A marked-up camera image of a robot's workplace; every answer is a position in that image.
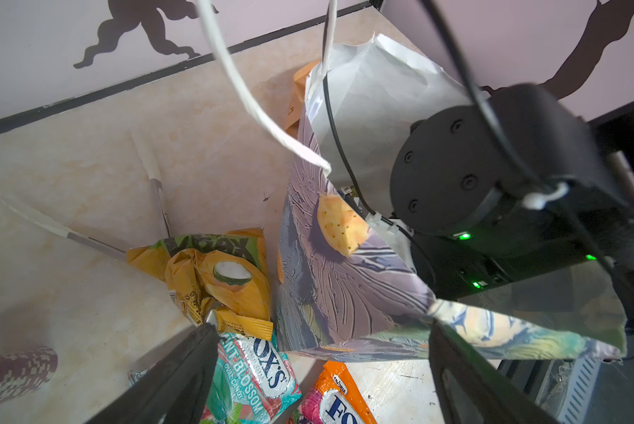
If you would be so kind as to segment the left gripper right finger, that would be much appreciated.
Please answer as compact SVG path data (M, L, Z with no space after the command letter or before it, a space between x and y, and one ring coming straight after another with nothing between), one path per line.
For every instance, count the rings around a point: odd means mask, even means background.
M554 423L556 420L519 392L453 328L432 321L428 361L446 423L460 423L454 384L484 423Z

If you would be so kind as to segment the orange Fox's candy bag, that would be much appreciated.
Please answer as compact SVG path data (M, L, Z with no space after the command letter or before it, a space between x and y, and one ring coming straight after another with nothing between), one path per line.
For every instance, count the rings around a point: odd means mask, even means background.
M319 378L292 413L290 424L376 424L348 367L328 361Z

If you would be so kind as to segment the yellow snack packet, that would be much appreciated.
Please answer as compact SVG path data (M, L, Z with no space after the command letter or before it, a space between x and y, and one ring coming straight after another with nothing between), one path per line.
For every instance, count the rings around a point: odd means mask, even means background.
M166 284L194 325L214 317L219 332L271 340L271 293L264 233L191 234L129 250L130 266Z

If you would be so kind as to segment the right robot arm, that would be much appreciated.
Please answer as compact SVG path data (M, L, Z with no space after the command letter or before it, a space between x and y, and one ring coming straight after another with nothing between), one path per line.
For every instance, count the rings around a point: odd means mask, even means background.
M499 89L488 102L515 152L550 187L567 185L562 203L617 263L613 287L634 332L634 205L588 124L532 84ZM526 316L571 310L571 286L553 273L597 259L558 201L525 206L535 192L472 105L414 122L390 180L394 214L412 229L412 257L435 295L463 300L510 286L513 311Z

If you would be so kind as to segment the colourful paper gift bag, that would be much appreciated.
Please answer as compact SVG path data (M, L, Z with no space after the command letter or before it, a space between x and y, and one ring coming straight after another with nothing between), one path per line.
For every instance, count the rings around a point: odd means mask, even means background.
M202 28L247 113L296 159L290 174L280 226L278 276L274 290L275 329L283 350L340 362L414 360L427 355L430 323L451 326L478 353L491 360L562 360L580 357L617 360L626 354L626 316L606 278L594 282L589 324L578 329L548 320L526 320L451 301L419 276L420 261L399 228L379 215L357 218L345 247L327 241L318 215L329 201L347 210L336 192L326 148L325 71L341 111L357 85L366 95L354 104L354 122L371 112L373 146L380 158L386 144L400 141L401 129L383 122L383 95L395 90L392 104L402 121L419 116L428 102L433 111L466 103L458 83L432 60L378 34L359 45L337 44L336 2L327 9L324 51L309 72L307 97L300 106L297 136L287 134L262 109L234 64L222 37L213 5L197 4Z

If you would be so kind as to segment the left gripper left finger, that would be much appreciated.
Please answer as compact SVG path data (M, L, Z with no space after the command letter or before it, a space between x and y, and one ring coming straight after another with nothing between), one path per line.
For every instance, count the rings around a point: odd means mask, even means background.
M204 324L91 423L199 423L218 360L218 331Z

